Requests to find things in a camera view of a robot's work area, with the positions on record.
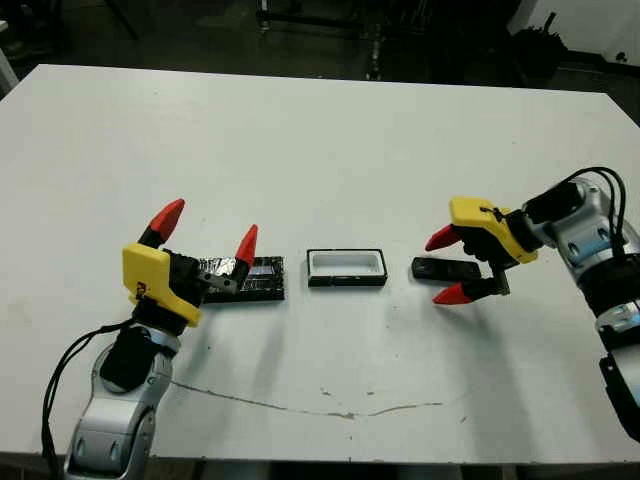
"black rectangular object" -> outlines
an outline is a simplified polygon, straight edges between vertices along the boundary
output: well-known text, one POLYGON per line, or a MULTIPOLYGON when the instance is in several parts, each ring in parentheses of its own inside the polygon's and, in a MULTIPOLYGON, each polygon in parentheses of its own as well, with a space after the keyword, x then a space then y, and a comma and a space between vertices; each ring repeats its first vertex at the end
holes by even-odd
POLYGON ((307 250, 309 287, 382 286, 387 266, 376 248, 324 248, 307 250))
POLYGON ((444 260, 442 258, 415 257, 411 262, 414 278, 463 282, 482 278, 480 267, 475 262, 444 260))
POLYGON ((202 303, 259 302, 284 300, 284 259, 256 257, 242 289, 235 295, 210 290, 202 303))

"white tabletop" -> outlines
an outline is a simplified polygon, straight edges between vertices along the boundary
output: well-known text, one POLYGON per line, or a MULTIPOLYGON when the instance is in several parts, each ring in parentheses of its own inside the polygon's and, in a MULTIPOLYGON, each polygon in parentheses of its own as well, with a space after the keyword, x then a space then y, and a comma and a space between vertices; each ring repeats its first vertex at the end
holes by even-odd
MULTIPOLYGON (((594 318, 555 252, 512 294, 435 307, 409 265, 454 194, 518 207, 606 164, 638 222, 640 132, 606 95, 40 66, 0 104, 0 451, 40 450, 44 387, 81 333, 128 318, 120 249, 164 204, 168 248, 285 257, 281 303, 205 308, 153 453, 393 462, 640 460, 594 318), (306 285, 308 248, 381 248, 382 289, 306 285)), ((459 247, 441 252, 463 258, 459 247)), ((59 452, 97 339, 64 374, 59 452)))

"black cable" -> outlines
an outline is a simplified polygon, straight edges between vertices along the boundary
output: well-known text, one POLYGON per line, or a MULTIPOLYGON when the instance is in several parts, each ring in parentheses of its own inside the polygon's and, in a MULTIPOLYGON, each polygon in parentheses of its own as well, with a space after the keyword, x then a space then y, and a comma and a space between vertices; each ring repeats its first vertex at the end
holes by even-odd
POLYGON ((624 256, 624 237, 622 236, 622 228, 624 225, 624 214, 627 206, 627 191, 624 186, 624 182, 618 173, 609 167, 588 167, 582 168, 577 172, 572 173, 560 183, 565 183, 573 180, 576 177, 584 175, 585 173, 596 173, 605 179, 609 185, 609 191, 611 193, 611 204, 609 206, 609 235, 611 239, 611 249, 613 255, 617 258, 624 256), (614 228, 614 215, 615 215, 615 189, 611 179, 607 176, 611 175, 618 184, 618 190, 620 190, 620 207, 618 209, 618 221, 614 228))
POLYGON ((82 350, 89 345, 89 342, 96 335, 101 335, 103 333, 115 332, 117 330, 122 330, 123 328, 128 327, 133 323, 133 318, 122 322, 116 323, 114 325, 105 325, 100 327, 97 330, 93 330, 92 332, 85 333, 81 337, 79 337, 75 342, 71 344, 69 348, 64 352, 62 357, 60 357, 60 361, 58 361, 58 365, 53 371, 51 375, 51 379, 49 380, 49 384, 47 385, 47 390, 44 394, 44 399, 42 402, 42 431, 41 431, 41 440, 42 440, 42 456, 47 461, 47 465, 49 466, 49 472, 51 474, 50 478, 52 480, 57 480, 60 477, 60 469, 58 466, 58 457, 56 457, 56 449, 53 443, 53 436, 51 435, 51 426, 49 424, 49 418, 51 416, 51 410, 53 409, 53 402, 56 398, 56 392, 58 390, 58 384, 60 382, 60 378, 62 376, 62 372, 67 366, 67 364, 79 354, 82 350))

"crack line on table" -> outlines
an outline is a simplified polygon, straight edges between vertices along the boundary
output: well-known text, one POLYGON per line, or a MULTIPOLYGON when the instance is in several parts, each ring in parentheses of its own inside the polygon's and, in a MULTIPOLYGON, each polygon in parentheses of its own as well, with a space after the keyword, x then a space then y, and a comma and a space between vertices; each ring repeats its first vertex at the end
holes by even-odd
MULTIPOLYGON (((236 395, 229 395, 229 394, 226 394, 226 393, 214 392, 213 390, 194 387, 192 385, 187 385, 187 384, 184 384, 184 383, 176 382, 175 380, 172 380, 171 383, 173 385, 175 385, 176 387, 184 388, 185 390, 189 390, 189 391, 192 391, 192 392, 203 393, 203 394, 209 395, 211 397, 222 398, 224 400, 231 400, 231 401, 234 401, 234 402, 240 402, 240 403, 244 403, 244 404, 247 404, 247 405, 253 405, 253 406, 256 406, 256 407, 271 408, 273 410, 278 410, 278 411, 281 411, 281 412, 298 413, 298 414, 302 414, 302 415, 315 415, 315 416, 322 416, 322 417, 338 417, 338 418, 342 418, 344 420, 355 420, 357 417, 378 417, 380 415, 385 415, 385 414, 388 414, 388 413, 395 413, 395 412, 398 412, 398 411, 401 411, 401 410, 408 410, 408 409, 414 409, 414 408, 420 408, 420 407, 441 407, 441 406, 445 405, 443 402, 421 402, 421 403, 410 403, 410 404, 407 404, 407 405, 396 405, 396 406, 393 406, 393 407, 385 408, 383 410, 378 410, 378 411, 371 412, 371 413, 362 413, 362 412, 346 412, 346 413, 342 413, 342 412, 322 412, 322 411, 318 411, 318 410, 307 410, 307 409, 303 409, 303 408, 283 407, 282 405, 277 405, 275 403, 261 402, 259 400, 251 400, 249 398, 238 397, 236 395)), ((461 395, 460 397, 456 398, 451 403, 454 403, 454 402, 456 402, 458 400, 461 400, 462 398, 466 397, 468 394, 469 394, 468 391, 465 392, 463 395, 461 395)))

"yellow plastic part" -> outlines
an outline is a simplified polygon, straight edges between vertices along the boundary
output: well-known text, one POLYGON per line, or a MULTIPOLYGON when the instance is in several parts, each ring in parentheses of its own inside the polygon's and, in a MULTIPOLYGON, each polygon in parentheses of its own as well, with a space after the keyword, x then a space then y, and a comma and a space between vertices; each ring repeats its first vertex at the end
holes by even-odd
MULTIPOLYGON (((519 263, 529 263, 538 258, 538 252, 527 252, 511 234, 506 221, 498 222, 492 210, 496 208, 485 198, 453 197, 449 202, 451 223, 458 227, 484 228, 496 237, 502 247, 519 263)), ((508 208, 501 208, 503 214, 508 208)))
POLYGON ((140 243, 132 243, 122 249, 122 276, 124 286, 131 295, 129 299, 138 303, 141 295, 152 298, 158 305, 197 327, 200 310, 178 297, 169 288, 169 254, 140 243))

